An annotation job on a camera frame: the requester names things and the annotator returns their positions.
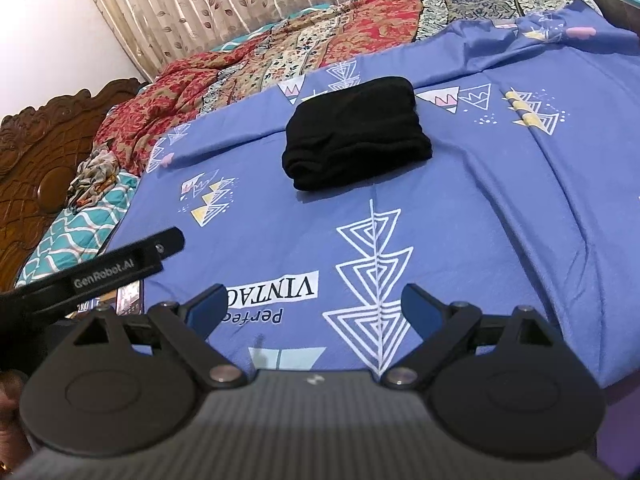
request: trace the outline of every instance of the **metal screw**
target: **metal screw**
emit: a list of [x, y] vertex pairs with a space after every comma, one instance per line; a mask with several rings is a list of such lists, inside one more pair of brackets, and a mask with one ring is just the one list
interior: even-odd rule
[[397, 386], [406, 386], [408, 384], [415, 383], [418, 378], [418, 374], [411, 370], [411, 368], [391, 368], [386, 374], [386, 382], [396, 384]]
[[218, 365], [209, 370], [209, 377], [218, 383], [231, 383], [242, 377], [242, 372], [233, 365]]

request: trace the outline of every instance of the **patterned quilt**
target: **patterned quilt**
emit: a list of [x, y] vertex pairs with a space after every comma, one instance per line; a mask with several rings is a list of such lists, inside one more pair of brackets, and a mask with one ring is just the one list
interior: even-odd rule
[[116, 185], [95, 206], [76, 214], [63, 210], [33, 251], [15, 286], [93, 258], [127, 212], [139, 180], [121, 171]]
[[352, 0], [315, 10], [284, 20], [230, 52], [172, 62], [142, 94], [114, 110], [95, 142], [114, 141], [120, 167], [140, 175], [156, 140], [199, 114], [356, 54], [423, 40], [456, 19], [515, 18], [572, 1]]
[[[304, 14], [308, 14], [310, 12], [313, 12], [314, 10], [328, 9], [329, 7], [330, 7], [329, 4], [319, 4], [313, 7], [308, 7], [307, 9], [300, 10], [300, 12], [293, 13], [292, 15], [289, 16], [289, 19], [297, 18], [298, 16], [303, 16]], [[244, 36], [238, 36], [233, 40], [227, 41], [225, 44], [212, 48], [211, 51], [212, 52], [230, 52], [231, 50], [239, 47], [243, 43], [249, 40], [252, 40], [259, 34], [262, 34], [263, 32], [268, 32], [277, 24], [278, 23], [276, 22], [276, 23], [268, 23], [267, 25], [263, 25], [262, 27], [257, 28], [256, 30], [254, 30], [249, 34], [245, 34]]]

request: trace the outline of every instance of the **black folded cloth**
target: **black folded cloth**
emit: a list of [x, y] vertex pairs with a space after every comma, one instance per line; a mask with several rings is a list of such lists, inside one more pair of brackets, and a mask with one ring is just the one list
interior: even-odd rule
[[287, 124], [282, 167], [303, 191], [346, 186], [431, 158], [414, 88], [381, 77], [300, 103]]

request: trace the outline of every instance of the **blue bedsheet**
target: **blue bedsheet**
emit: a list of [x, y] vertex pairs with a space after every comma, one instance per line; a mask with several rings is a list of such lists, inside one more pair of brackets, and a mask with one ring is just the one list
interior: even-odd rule
[[[161, 139], [112, 247], [178, 226], [145, 304], [223, 283], [210, 342], [247, 370], [380, 373], [419, 343], [399, 307], [416, 282], [492, 314], [532, 304], [605, 386], [640, 366], [639, 54], [576, 1], [281, 83]], [[413, 83], [433, 159], [294, 190], [296, 104], [387, 75]]]

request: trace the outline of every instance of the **human hand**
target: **human hand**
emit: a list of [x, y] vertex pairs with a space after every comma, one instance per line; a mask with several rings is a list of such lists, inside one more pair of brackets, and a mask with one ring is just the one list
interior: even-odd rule
[[10, 470], [31, 454], [31, 446], [18, 420], [18, 400], [23, 384], [17, 373], [0, 372], [0, 462]]

